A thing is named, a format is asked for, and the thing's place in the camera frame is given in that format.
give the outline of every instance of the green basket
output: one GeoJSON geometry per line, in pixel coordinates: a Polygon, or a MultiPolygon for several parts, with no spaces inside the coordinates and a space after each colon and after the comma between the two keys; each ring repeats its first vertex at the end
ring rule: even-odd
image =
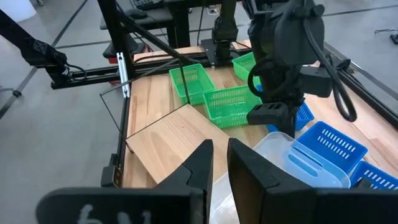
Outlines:
{"type": "MultiPolygon", "coordinates": [[[[190,104],[197,105],[203,103],[203,92],[216,88],[206,70],[198,63],[183,67],[183,71],[185,82],[187,83],[190,104]]],[[[171,69],[169,73],[182,103],[187,103],[187,96],[185,94],[180,68],[171,69]]]]}
{"type": "Polygon", "coordinates": [[[209,119],[219,128],[247,124],[246,115],[261,103],[247,85],[203,94],[209,119]]]}
{"type": "MultiPolygon", "coordinates": [[[[235,75],[247,83],[249,72],[256,64],[253,53],[251,52],[232,60],[232,64],[234,65],[235,75]]],[[[254,77],[253,83],[254,86],[260,85],[260,78],[254,77]]]]}

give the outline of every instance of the wooden table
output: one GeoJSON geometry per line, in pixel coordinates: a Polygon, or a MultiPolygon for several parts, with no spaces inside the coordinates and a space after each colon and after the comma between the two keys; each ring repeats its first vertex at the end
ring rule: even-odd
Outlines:
{"type": "MultiPolygon", "coordinates": [[[[177,49],[181,53],[202,52],[200,47],[187,47],[177,49]]],[[[164,52],[152,52],[135,55],[134,59],[148,55],[164,54],[164,52]]],[[[206,68],[217,89],[244,85],[235,74],[232,67],[206,68]]],[[[361,143],[368,149],[364,160],[370,162],[385,172],[398,177],[398,133],[366,104],[358,95],[346,88],[356,107],[358,119],[353,122],[345,121],[339,114],[333,94],[329,98],[306,95],[306,104],[315,116],[315,120],[309,122],[306,127],[296,133],[299,137],[317,121],[333,124],[337,130],[345,133],[355,141],[361,143]]],[[[169,74],[144,77],[132,83],[132,95],[129,109],[129,122],[127,136],[140,131],[152,124],[182,103],[175,92],[169,74]]],[[[194,106],[203,116],[206,116],[203,105],[194,106]]],[[[254,147],[267,133],[262,126],[238,126],[226,128],[223,131],[232,138],[237,138],[248,146],[254,147]]],[[[126,149],[124,160],[123,187],[125,188],[148,188],[155,186],[153,178],[148,174],[137,156],[126,149]]]]}

